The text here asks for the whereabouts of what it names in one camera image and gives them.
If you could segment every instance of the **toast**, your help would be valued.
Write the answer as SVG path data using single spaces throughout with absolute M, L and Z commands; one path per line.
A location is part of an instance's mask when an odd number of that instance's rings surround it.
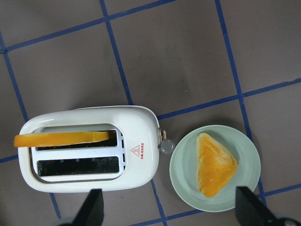
M 197 136 L 197 184 L 206 197 L 215 196 L 234 176 L 238 162 L 233 154 L 207 133 Z

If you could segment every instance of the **light green plate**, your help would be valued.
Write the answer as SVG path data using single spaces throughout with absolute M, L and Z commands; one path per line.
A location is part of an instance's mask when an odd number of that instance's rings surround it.
M 236 160 L 235 175 L 214 197 L 207 198 L 198 190 L 196 181 L 196 139 L 205 132 L 228 148 Z M 190 206 L 207 212 L 221 212 L 235 207 L 236 186 L 254 191 L 260 176 L 260 158 L 252 141 L 242 132 L 222 125 L 198 128 L 187 134 L 176 146 L 171 157 L 169 173 L 175 191 Z

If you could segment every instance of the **gray floor tile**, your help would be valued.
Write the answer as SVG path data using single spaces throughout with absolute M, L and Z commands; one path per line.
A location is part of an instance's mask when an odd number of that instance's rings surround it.
M 300 1 L 221 4 L 243 92 L 300 77 Z
M 213 1 L 179 0 L 111 24 L 136 105 L 163 114 L 236 94 Z
M 19 134 L 24 119 L 9 77 L 4 58 L 0 56 L 0 159 L 17 154 L 14 137 Z
M 292 218 L 301 222 L 301 189 L 267 197 L 268 208 L 278 218 Z
M 56 193 L 55 200 L 64 219 L 74 218 L 84 203 L 88 193 Z
M 57 220 L 48 193 L 30 188 L 18 160 L 0 164 L 0 225 L 51 225 Z
M 142 6 L 156 0 L 106 0 L 105 5 L 108 10 L 108 14 L 114 14 L 123 12 L 128 9 L 132 9 L 138 6 Z
M 168 221 L 168 226 L 218 226 L 218 225 L 227 225 L 227 226 L 239 226 L 235 218 L 234 210 L 229 210 L 226 212 L 220 213 L 207 213 L 202 212 L 199 214 L 190 215 L 183 218 L 178 218 Z
M 127 104 L 105 24 L 9 52 L 9 57 L 29 118 Z
M 300 183 L 301 84 L 245 99 L 264 191 Z
M 104 226 L 131 225 L 160 218 L 150 182 L 138 188 L 104 192 L 103 199 Z
M 0 28 L 6 46 L 101 18 L 98 0 L 1 1 Z
M 87 193 L 55 194 L 62 218 L 75 217 L 86 197 Z M 103 226 L 126 226 L 160 218 L 151 183 L 129 190 L 103 192 L 103 201 Z
M 222 124 L 234 127 L 245 133 L 238 101 L 212 106 L 206 109 L 175 116 L 159 121 L 167 137 L 176 144 L 189 132 L 199 127 Z M 154 181 L 166 216 L 193 210 L 175 192 L 169 177 L 171 155 L 160 154 L 159 166 Z

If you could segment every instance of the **toaster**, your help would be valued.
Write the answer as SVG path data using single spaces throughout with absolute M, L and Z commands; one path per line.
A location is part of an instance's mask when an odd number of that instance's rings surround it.
M 26 183 L 42 192 L 76 193 L 142 186 L 156 173 L 166 138 L 156 115 L 142 106 L 105 106 L 48 113 L 27 121 L 22 134 L 110 131 L 109 140 L 51 147 L 19 147 Z

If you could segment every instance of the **toaster knob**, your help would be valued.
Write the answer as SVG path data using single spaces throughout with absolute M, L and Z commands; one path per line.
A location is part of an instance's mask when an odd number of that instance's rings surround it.
M 163 139 L 158 145 L 158 149 L 163 154 L 171 154 L 174 151 L 175 145 L 174 142 L 170 139 Z

